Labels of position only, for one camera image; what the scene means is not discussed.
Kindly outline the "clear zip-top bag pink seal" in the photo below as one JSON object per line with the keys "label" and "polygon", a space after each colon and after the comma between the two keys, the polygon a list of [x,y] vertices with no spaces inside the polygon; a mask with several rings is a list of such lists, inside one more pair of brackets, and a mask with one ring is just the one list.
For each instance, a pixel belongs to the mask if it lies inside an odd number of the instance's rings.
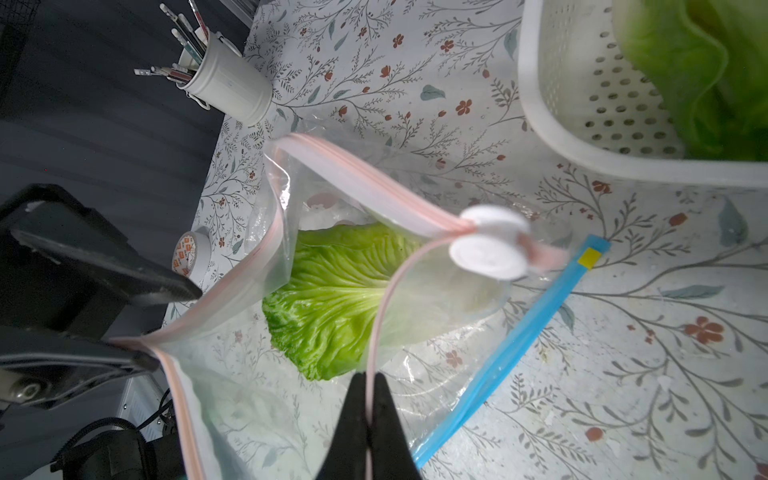
{"label": "clear zip-top bag pink seal", "polygon": [[241,260],[159,331],[190,479],[308,479],[350,380],[383,373],[423,466],[579,280],[559,224],[470,205],[392,148],[267,142]]}

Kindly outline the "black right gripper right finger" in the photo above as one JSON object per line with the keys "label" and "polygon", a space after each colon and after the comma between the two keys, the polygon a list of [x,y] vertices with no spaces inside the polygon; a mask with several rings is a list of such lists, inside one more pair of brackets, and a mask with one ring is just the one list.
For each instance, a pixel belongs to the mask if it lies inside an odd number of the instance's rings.
{"label": "black right gripper right finger", "polygon": [[374,480],[421,480],[400,423],[386,377],[377,373],[373,383],[369,451]]}

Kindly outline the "small white object on table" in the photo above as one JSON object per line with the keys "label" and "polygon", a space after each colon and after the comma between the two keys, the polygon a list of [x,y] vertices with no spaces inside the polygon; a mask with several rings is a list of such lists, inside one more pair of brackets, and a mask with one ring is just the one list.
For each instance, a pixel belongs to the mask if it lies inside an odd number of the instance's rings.
{"label": "small white object on table", "polygon": [[195,283],[200,283],[207,271],[212,247],[205,227],[199,227],[182,235],[176,243],[171,269]]}

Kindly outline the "white cup pen holder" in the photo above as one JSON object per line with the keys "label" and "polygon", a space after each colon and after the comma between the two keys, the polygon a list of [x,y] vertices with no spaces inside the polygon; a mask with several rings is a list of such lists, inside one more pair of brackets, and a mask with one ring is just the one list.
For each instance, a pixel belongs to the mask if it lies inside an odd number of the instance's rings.
{"label": "white cup pen holder", "polygon": [[250,65],[222,33],[211,30],[194,1],[189,7],[191,19],[174,13],[164,3],[159,5],[173,23],[171,34],[182,47],[178,61],[164,67],[136,69],[134,74],[164,78],[199,107],[219,110],[245,126],[255,125],[271,105],[271,81]]}

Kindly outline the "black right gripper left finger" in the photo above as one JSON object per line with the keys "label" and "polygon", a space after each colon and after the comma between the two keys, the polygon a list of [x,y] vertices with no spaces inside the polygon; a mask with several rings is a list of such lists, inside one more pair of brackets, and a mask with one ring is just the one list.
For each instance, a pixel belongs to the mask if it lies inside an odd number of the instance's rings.
{"label": "black right gripper left finger", "polygon": [[363,480],[366,475],[368,424],[365,413],[366,375],[350,382],[336,429],[317,480]]}

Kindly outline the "chinese cabbage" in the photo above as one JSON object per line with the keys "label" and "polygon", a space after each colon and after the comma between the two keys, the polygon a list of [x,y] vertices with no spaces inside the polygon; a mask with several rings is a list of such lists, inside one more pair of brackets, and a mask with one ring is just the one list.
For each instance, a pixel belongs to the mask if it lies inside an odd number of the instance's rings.
{"label": "chinese cabbage", "polygon": [[766,2],[615,1],[612,22],[688,157],[766,161]]}
{"label": "chinese cabbage", "polygon": [[357,369],[386,287],[421,246],[382,223],[300,231],[288,283],[262,300],[272,346],[309,381]]}

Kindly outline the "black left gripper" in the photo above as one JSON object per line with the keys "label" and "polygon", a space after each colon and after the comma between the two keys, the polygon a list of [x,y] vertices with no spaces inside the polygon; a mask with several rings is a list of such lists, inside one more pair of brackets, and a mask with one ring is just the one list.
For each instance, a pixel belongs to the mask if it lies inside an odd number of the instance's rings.
{"label": "black left gripper", "polygon": [[159,361],[104,343],[120,298],[196,300],[190,279],[124,244],[63,187],[30,184],[1,205],[1,407],[52,409]]}

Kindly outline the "clear zip-top bag blue seal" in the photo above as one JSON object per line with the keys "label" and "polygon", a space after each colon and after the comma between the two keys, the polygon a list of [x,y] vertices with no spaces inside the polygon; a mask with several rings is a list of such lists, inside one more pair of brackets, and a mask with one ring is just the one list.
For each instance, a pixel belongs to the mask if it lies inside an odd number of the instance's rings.
{"label": "clear zip-top bag blue seal", "polygon": [[[526,281],[487,315],[420,343],[379,349],[406,442],[417,466],[471,418],[565,306],[609,243],[588,237],[551,284]],[[226,342],[224,335],[232,335]],[[221,479],[307,479],[330,447],[350,374],[309,381],[267,342],[260,313],[241,314],[209,340],[195,383]]]}

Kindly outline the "white perforated plastic basket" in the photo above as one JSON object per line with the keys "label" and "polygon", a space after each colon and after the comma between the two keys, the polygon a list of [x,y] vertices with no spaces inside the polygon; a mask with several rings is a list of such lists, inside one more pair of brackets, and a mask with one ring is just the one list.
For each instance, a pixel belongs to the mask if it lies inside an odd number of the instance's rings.
{"label": "white perforated plastic basket", "polygon": [[528,1],[518,85],[528,123],[556,153],[625,180],[764,188],[757,162],[687,160],[661,94],[625,59],[609,1]]}

